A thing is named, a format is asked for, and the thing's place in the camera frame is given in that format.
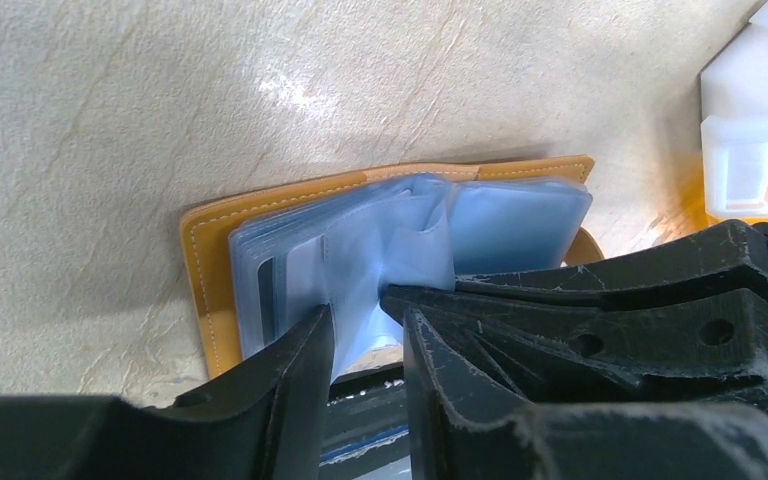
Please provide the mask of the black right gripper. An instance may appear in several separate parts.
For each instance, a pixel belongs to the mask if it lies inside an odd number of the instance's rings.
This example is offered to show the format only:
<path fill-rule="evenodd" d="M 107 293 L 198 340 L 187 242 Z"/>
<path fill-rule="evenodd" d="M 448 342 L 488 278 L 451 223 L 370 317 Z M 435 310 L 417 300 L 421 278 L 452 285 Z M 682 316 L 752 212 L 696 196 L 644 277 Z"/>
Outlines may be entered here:
<path fill-rule="evenodd" d="M 750 291 L 766 286 L 768 234 L 722 223 L 598 262 L 462 278 L 459 292 L 392 286 L 380 304 L 533 401 L 768 410 L 768 302 Z"/>

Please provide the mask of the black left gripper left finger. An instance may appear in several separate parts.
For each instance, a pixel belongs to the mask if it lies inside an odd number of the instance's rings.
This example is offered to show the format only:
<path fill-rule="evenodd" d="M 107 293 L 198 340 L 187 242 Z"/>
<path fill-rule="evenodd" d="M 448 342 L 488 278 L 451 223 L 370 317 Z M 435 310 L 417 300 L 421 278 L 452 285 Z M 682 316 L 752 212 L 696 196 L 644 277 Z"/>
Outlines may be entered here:
<path fill-rule="evenodd" d="M 166 408 L 1 396 L 0 479 L 313 479 L 334 348 L 323 305 Z"/>

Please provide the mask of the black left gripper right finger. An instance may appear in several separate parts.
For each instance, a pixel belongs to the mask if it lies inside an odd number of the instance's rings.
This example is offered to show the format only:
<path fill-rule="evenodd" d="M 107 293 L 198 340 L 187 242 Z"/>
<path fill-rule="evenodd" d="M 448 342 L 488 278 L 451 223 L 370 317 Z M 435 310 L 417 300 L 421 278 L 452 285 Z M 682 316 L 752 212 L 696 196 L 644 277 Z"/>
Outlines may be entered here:
<path fill-rule="evenodd" d="M 768 479 L 768 416 L 737 403 L 533 403 L 404 317 L 417 479 Z"/>

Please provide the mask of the yellow leather card holder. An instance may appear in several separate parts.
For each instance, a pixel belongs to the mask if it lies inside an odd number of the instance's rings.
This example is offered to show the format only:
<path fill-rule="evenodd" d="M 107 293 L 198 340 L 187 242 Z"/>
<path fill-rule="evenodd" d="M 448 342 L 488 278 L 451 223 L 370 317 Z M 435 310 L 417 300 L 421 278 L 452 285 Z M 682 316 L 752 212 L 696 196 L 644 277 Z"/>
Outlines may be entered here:
<path fill-rule="evenodd" d="M 379 305 L 391 284 L 443 290 L 460 276 L 586 263 L 592 198 L 584 155 L 412 163 L 231 196 L 185 213 L 183 256 L 210 377 L 331 309 L 339 375 L 402 330 Z"/>

